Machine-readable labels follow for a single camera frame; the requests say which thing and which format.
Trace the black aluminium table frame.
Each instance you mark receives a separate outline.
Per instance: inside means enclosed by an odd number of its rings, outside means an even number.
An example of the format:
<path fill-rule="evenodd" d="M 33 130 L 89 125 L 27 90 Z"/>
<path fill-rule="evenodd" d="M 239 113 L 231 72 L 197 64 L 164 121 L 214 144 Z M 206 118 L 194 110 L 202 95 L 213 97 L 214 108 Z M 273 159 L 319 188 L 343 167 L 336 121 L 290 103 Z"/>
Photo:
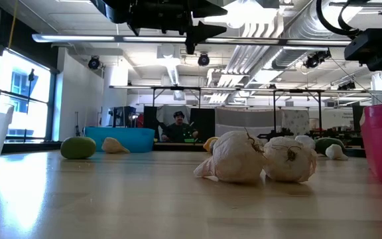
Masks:
<path fill-rule="evenodd" d="M 5 143 L 2 154 L 9 153 L 28 153 L 39 151 L 59 150 L 61 142 L 43 142 L 43 143 Z M 203 152 L 202 145 L 180 144 L 180 143 L 155 143 L 153 145 L 155 151 L 193 151 Z M 364 149 L 347 148 L 345 154 L 348 157 L 366 157 Z"/>

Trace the black gantry frame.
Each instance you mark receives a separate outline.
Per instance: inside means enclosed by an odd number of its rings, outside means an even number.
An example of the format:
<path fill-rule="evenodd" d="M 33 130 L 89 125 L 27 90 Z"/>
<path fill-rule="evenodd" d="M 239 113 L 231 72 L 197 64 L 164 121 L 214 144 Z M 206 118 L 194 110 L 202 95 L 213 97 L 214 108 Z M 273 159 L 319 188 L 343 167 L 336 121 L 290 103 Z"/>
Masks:
<path fill-rule="evenodd" d="M 310 90 L 310 89 L 271 89 L 273 93 L 273 131 L 277 132 L 277 113 L 276 113 L 276 93 L 277 92 L 288 92 L 293 94 L 303 94 L 303 93 L 317 93 L 318 97 L 315 100 L 318 100 L 318 119 L 319 119 L 319 127 L 320 127 L 320 135 L 322 135 L 322 106 L 321 106 L 321 97 L 322 92 L 325 90 Z"/>

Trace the black tripod stand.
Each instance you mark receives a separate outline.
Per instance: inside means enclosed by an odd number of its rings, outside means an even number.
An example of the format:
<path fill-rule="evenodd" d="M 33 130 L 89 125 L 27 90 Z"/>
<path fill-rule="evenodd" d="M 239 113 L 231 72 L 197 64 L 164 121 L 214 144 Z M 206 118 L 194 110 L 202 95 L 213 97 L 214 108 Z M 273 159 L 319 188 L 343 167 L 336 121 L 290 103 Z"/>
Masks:
<path fill-rule="evenodd" d="M 31 98 L 32 82 L 34 81 L 34 68 L 31 69 L 31 72 L 28 76 L 28 81 L 29 81 L 29 90 L 28 90 L 28 96 L 27 96 L 27 111 L 26 111 L 27 114 L 29 114 L 29 102 Z"/>

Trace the black curtain partition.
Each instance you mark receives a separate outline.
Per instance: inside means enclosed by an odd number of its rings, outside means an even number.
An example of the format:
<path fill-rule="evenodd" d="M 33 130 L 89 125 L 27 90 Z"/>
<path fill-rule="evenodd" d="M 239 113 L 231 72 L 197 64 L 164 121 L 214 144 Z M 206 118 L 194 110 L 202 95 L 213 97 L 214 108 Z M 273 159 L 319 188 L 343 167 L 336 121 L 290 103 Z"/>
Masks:
<path fill-rule="evenodd" d="M 154 138 L 159 138 L 159 121 L 157 120 L 157 107 L 144 107 L 144 128 L 153 129 L 155 131 Z"/>
<path fill-rule="evenodd" d="M 190 122 L 198 132 L 198 141 L 206 142 L 215 135 L 215 109 L 192 108 L 190 110 Z"/>

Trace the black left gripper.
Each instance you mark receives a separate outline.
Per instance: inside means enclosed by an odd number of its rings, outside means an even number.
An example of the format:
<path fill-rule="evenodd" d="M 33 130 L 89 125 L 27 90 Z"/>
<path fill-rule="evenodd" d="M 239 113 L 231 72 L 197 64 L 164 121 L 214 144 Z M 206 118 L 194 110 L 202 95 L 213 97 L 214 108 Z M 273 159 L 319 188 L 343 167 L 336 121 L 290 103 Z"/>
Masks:
<path fill-rule="evenodd" d="M 196 46 L 227 31 L 226 27 L 192 26 L 193 17 L 217 17 L 227 10 L 209 1 L 193 1 L 191 11 L 187 0 L 90 0 L 97 10 L 112 23 L 125 23 L 133 33 L 141 29 L 158 29 L 162 33 L 186 33 L 186 52 L 194 54 Z"/>

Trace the grey curtain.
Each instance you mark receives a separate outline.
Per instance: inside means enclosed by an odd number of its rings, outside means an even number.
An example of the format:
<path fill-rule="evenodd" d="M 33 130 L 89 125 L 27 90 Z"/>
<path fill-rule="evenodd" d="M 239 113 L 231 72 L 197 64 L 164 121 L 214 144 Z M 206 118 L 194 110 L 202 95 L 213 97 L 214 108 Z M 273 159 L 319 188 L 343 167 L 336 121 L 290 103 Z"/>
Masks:
<path fill-rule="evenodd" d="M 281 111 L 245 108 L 216 108 L 215 136 L 229 131 L 245 131 L 254 136 L 271 133 L 282 126 Z"/>

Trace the silver ventilation duct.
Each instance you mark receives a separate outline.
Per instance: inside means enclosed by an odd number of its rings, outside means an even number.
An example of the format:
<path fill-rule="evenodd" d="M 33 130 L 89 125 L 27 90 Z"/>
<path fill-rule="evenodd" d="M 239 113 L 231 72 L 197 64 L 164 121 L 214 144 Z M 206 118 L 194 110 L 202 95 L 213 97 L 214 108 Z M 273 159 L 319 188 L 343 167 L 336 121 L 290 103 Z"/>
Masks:
<path fill-rule="evenodd" d="M 325 19 L 338 28 L 338 16 L 342 7 L 330 6 L 333 1 L 344 0 L 322 0 L 322 12 Z M 330 39 L 334 33 L 319 21 L 316 14 L 316 0 L 313 0 L 311 5 L 284 32 L 283 36 L 288 39 Z M 285 46 L 271 48 L 271 50 L 273 50 L 274 56 L 267 66 L 274 69 L 288 68 L 307 53 L 307 50 L 291 50 Z"/>

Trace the person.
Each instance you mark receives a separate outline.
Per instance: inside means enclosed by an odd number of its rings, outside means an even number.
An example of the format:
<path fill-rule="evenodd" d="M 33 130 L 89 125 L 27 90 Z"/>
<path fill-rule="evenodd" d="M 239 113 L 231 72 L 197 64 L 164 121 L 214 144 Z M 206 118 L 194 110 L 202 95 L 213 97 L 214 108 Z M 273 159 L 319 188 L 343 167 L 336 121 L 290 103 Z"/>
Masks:
<path fill-rule="evenodd" d="M 166 126 L 161 135 L 163 142 L 185 143 L 186 139 L 196 139 L 198 131 L 190 124 L 184 122 L 185 115 L 182 111 L 174 112 L 174 123 Z"/>

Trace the black computer monitor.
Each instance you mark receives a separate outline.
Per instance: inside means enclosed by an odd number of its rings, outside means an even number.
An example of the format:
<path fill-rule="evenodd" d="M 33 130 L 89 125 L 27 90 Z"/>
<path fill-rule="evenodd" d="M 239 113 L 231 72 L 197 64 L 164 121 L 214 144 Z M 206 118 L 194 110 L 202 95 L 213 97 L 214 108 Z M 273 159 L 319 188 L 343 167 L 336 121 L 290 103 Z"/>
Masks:
<path fill-rule="evenodd" d="M 353 105 L 352 110 L 353 110 L 353 126 L 355 131 L 361 131 L 361 126 L 360 126 L 360 119 L 363 114 L 363 109 L 364 106 L 360 105 Z"/>

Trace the long led light bar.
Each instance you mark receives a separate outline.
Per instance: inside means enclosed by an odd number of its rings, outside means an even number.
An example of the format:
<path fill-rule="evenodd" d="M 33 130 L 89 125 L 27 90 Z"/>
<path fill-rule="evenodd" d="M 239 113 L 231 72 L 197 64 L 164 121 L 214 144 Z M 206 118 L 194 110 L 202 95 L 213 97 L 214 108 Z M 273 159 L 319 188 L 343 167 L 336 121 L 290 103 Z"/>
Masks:
<path fill-rule="evenodd" d="M 75 42 L 104 42 L 104 43 L 151 43 L 151 44 L 182 44 L 186 42 L 185 37 L 162 37 L 162 36 L 144 36 L 132 37 L 121 35 L 40 35 L 33 34 L 32 38 L 39 43 L 75 43 Z M 197 44 L 224 44 L 224 45 L 261 45 L 261 46 L 309 46 L 309 47 L 345 47 L 350 40 L 342 39 L 275 39 L 275 38 L 242 38 L 242 37 L 226 37 L 226 38 L 208 38 L 206 40 L 198 40 Z"/>

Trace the yellow lemon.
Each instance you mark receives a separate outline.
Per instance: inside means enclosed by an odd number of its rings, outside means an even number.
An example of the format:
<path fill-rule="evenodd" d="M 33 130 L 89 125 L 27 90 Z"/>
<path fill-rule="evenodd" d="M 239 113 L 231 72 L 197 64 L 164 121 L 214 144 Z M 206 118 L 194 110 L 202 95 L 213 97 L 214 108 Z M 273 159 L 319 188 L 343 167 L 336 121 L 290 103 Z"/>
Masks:
<path fill-rule="evenodd" d="M 213 148 L 214 148 L 214 143 L 219 139 L 219 137 L 211 137 L 207 139 L 205 142 L 203 148 L 208 152 L 208 153 L 213 153 Z"/>

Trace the white floral cloth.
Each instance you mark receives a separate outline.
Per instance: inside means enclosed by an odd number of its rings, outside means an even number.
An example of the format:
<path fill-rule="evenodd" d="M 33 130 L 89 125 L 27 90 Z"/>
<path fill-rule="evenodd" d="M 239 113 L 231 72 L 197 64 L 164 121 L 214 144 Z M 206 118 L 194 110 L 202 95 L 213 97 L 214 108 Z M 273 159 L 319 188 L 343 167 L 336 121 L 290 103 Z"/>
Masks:
<path fill-rule="evenodd" d="M 304 110 L 281 110 L 281 127 L 289 129 L 294 136 L 310 131 L 309 113 Z"/>

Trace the large window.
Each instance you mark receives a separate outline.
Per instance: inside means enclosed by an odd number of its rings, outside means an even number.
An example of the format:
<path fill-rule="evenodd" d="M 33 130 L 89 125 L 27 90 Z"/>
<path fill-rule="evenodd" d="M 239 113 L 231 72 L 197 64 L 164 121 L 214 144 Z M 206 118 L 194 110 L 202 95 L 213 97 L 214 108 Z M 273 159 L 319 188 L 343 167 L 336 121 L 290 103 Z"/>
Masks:
<path fill-rule="evenodd" d="M 34 68 L 29 114 L 28 76 Z M 9 50 L 0 56 L 0 103 L 14 107 L 6 142 L 40 143 L 50 139 L 55 75 L 46 67 Z"/>

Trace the black equipment rack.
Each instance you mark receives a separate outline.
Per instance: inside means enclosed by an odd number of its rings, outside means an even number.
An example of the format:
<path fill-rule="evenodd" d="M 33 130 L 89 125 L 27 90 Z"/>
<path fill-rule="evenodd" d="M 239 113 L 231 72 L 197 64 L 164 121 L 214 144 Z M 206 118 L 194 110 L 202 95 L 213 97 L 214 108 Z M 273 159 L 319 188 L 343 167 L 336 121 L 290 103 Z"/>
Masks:
<path fill-rule="evenodd" d="M 131 106 L 121 106 L 110 108 L 108 111 L 109 127 L 135 127 L 138 114 L 136 108 Z"/>

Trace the blue plastic basket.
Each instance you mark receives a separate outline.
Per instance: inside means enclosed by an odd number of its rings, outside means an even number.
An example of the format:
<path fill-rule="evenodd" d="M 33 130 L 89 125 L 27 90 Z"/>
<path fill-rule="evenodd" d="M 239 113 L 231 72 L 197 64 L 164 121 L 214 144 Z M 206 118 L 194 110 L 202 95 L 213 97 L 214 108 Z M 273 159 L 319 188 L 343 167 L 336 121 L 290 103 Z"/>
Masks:
<path fill-rule="evenodd" d="M 102 144 L 107 137 L 118 140 L 122 146 L 132 153 L 147 153 L 153 150 L 155 130 L 130 127 L 86 127 L 86 137 L 96 143 L 96 151 L 102 152 Z"/>

